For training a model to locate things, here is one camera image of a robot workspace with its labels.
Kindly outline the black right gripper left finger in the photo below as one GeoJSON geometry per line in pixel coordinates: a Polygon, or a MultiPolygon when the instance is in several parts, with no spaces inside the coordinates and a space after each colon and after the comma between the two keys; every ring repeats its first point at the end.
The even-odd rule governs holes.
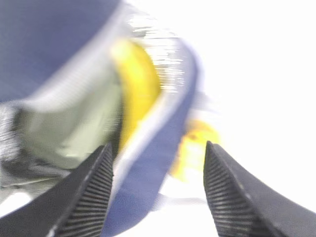
{"type": "Polygon", "coordinates": [[[111,144],[97,148],[71,174],[0,219],[2,237],[98,237],[113,183],[111,144]]]}

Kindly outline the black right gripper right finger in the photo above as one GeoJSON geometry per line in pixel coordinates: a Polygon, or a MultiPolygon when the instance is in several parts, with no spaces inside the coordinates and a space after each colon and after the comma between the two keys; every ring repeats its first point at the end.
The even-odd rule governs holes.
{"type": "Polygon", "coordinates": [[[316,214],[257,179],[220,145],[206,143],[203,185],[220,237],[314,237],[316,214]]]}

